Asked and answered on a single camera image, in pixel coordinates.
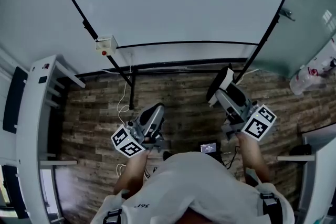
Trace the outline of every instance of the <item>small screen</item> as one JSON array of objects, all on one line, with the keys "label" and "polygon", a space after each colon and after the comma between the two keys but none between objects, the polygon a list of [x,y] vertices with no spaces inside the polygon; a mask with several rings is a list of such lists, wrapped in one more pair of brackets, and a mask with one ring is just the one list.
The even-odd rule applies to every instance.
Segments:
[{"label": "small screen", "polygon": [[203,153],[216,152],[216,143],[201,145],[201,152],[203,152]]}]

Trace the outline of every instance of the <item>white cable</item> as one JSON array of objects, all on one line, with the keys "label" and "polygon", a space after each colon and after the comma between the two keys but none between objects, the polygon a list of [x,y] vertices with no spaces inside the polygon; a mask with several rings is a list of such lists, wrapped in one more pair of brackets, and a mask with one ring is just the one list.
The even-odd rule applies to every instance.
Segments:
[{"label": "white cable", "polygon": [[121,101],[124,99],[125,97],[125,93],[126,93],[126,87],[127,87],[127,81],[125,82],[125,88],[124,88],[124,95],[122,96],[122,98],[120,99],[119,103],[117,104],[117,112],[118,112],[118,118],[119,120],[122,122],[123,125],[125,125],[124,121],[120,118],[120,113],[125,113],[127,111],[129,111],[130,106],[128,104],[124,105],[120,110],[118,109],[119,104],[121,103]]},{"label": "white cable", "polygon": [[260,69],[255,69],[255,70],[246,72],[246,73],[242,76],[242,78],[236,83],[236,85],[239,85],[239,84],[241,83],[241,81],[243,80],[243,78],[244,78],[245,75],[250,74],[250,73],[253,73],[253,72],[256,72],[256,71],[258,71],[258,70],[260,70]]},{"label": "white cable", "polygon": [[126,166],[126,165],[124,165],[124,164],[122,164],[122,163],[119,163],[118,165],[117,165],[117,176],[118,177],[120,177],[121,176],[121,168],[122,167],[124,167],[124,166]]},{"label": "white cable", "polygon": [[109,73],[109,74],[117,74],[117,75],[119,75],[119,73],[117,73],[117,72],[111,72],[111,71],[108,71],[108,70],[102,70],[102,71],[104,71],[106,73]]},{"label": "white cable", "polygon": [[[117,167],[116,167],[116,170],[117,170],[117,176],[118,176],[118,178],[121,176],[121,168],[123,168],[124,166],[126,166],[126,165],[124,165],[124,164],[122,164],[122,163],[118,163],[117,164]],[[143,174],[143,177],[145,178],[145,180],[148,180],[148,178],[146,177],[146,174],[144,173]]]}]

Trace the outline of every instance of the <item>black cable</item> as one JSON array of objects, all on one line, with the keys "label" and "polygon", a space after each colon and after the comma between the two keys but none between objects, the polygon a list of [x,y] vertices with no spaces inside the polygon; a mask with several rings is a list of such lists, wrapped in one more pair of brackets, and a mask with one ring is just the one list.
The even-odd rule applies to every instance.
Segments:
[{"label": "black cable", "polygon": [[239,146],[236,146],[236,147],[235,147],[235,154],[233,155],[233,158],[232,158],[232,160],[231,160],[231,162],[230,162],[230,166],[229,166],[229,167],[227,167],[227,165],[228,165],[229,163],[227,163],[226,165],[224,165],[226,169],[228,169],[228,170],[229,170],[229,169],[231,168],[231,166],[232,166],[232,163],[233,163],[233,161],[234,161],[234,159],[235,159],[235,157],[236,157],[236,155],[237,155],[238,148],[239,148]]},{"label": "black cable", "polygon": [[223,166],[225,166],[225,164],[224,164],[224,162],[223,162],[223,160],[222,160],[222,157],[220,157],[221,159],[220,159],[220,163],[223,165]]},{"label": "black cable", "polygon": [[151,177],[151,175],[149,174],[149,172],[147,171],[146,168],[145,168],[145,177],[146,177],[147,179]]}]

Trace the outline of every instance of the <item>black panel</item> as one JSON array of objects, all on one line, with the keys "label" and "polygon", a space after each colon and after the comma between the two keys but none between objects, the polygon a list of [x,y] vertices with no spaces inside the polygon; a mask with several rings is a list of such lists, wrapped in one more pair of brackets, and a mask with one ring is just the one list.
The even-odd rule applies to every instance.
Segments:
[{"label": "black panel", "polygon": [[24,80],[27,80],[27,78],[28,74],[17,67],[9,87],[2,128],[13,134],[16,134],[15,125],[17,125],[19,118],[21,99],[26,85]]},{"label": "black panel", "polygon": [[40,77],[40,79],[38,80],[38,83],[39,83],[39,84],[46,83],[47,78],[48,78],[47,76]]},{"label": "black panel", "polygon": [[235,86],[229,84],[226,88],[227,96],[229,96],[232,101],[236,103],[237,106],[243,106],[246,102],[245,95]]},{"label": "black panel", "polygon": [[328,216],[336,216],[336,192],[332,197],[331,207],[328,210]]},{"label": "black panel", "polygon": [[211,83],[208,92],[206,94],[206,100],[209,101],[211,97],[215,94],[215,92],[219,89],[219,86],[221,86],[223,80],[226,77],[227,74],[227,67],[224,67],[221,69],[221,71],[218,73],[218,75],[215,77],[214,81]]},{"label": "black panel", "polygon": [[151,118],[151,116],[153,115],[153,113],[155,112],[156,108],[158,108],[159,106],[164,106],[163,103],[157,103],[155,106],[151,107],[150,109],[147,109],[146,111],[144,111],[141,116],[140,116],[140,124],[142,126],[146,125],[147,122],[149,121],[149,119]]},{"label": "black panel", "polygon": [[25,212],[26,206],[22,199],[19,180],[16,177],[16,167],[7,165],[2,166],[2,172],[4,174],[4,183],[9,195],[10,203],[11,206],[14,207],[17,218],[28,218],[28,214]]}]

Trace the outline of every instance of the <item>backpack strap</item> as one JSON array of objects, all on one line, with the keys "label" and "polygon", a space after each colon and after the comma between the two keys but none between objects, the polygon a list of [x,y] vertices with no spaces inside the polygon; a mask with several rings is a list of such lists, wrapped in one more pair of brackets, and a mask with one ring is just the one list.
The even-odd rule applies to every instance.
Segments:
[{"label": "backpack strap", "polygon": [[282,224],[282,206],[280,199],[274,193],[260,193],[258,200],[258,214],[269,215],[272,224]]},{"label": "backpack strap", "polygon": [[121,213],[122,209],[108,212],[106,217],[104,217],[103,224],[121,224]]}]

